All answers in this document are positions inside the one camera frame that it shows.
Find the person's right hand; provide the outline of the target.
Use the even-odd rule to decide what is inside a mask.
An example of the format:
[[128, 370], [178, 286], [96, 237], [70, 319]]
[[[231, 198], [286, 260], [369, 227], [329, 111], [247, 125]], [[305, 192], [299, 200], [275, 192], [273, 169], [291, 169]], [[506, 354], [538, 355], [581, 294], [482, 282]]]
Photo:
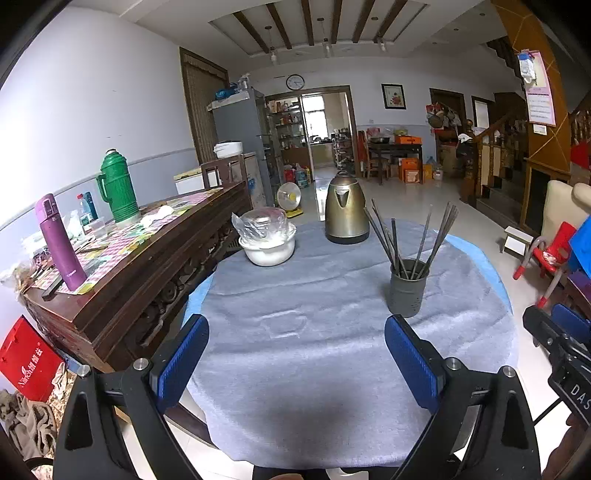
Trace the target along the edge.
[[557, 478], [590, 432], [590, 429], [585, 429], [584, 424], [573, 413], [567, 418], [566, 425], [568, 430], [561, 443], [550, 454], [542, 473], [543, 480]]

